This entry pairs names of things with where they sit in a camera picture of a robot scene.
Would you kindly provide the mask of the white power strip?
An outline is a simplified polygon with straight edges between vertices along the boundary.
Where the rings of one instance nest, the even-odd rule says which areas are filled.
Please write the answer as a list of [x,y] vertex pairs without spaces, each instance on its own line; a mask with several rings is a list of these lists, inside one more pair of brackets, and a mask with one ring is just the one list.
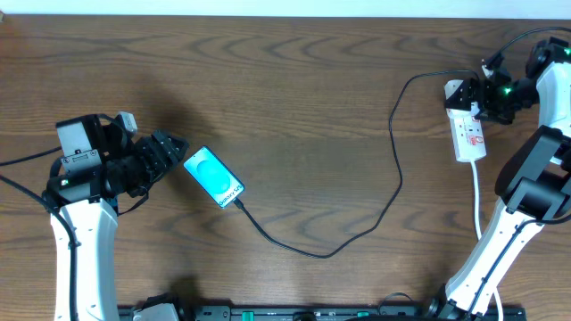
[[447,109],[456,161],[469,163],[486,156],[481,122],[469,111]]

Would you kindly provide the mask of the blue Galaxy smartphone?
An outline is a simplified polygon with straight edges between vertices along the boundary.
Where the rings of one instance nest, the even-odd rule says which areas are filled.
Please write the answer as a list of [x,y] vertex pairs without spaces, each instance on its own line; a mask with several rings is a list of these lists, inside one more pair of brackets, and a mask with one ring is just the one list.
[[188,158],[183,167],[221,208],[245,191],[245,185],[207,146]]

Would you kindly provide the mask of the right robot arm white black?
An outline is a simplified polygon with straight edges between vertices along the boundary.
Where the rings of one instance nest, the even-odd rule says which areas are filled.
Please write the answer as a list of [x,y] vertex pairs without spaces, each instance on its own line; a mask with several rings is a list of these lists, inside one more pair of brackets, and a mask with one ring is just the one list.
[[538,42],[514,80],[496,52],[484,60],[484,79],[451,80],[444,107],[457,142],[482,148],[481,121],[502,125],[538,105],[538,128],[498,175],[492,219],[459,272],[443,285],[424,317],[481,320],[518,254],[546,225],[570,219],[570,44]]

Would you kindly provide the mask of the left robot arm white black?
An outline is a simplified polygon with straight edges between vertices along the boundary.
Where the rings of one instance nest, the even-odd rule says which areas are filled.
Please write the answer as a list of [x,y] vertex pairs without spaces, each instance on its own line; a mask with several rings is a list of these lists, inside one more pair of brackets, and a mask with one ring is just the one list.
[[59,129],[64,173],[51,177],[57,320],[117,320],[114,243],[119,195],[145,202],[150,189],[184,158],[188,142],[163,130],[132,141],[117,130]]

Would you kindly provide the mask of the white USB charger adapter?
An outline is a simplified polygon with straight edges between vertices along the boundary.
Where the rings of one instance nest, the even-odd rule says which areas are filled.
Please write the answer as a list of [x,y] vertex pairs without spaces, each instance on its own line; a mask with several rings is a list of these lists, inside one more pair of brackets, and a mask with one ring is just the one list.
[[462,98],[464,89],[464,81],[461,79],[454,79],[448,81],[444,85],[445,99],[447,101],[459,101]]

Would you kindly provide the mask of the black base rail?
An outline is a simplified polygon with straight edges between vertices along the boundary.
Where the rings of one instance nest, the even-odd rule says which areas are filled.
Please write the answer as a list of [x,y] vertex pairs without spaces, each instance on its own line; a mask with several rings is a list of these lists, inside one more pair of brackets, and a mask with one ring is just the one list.
[[382,317],[384,320],[419,320],[420,308],[410,303],[385,303],[380,309],[360,307],[229,307],[200,306],[189,313],[190,320],[198,321],[340,321],[357,317]]

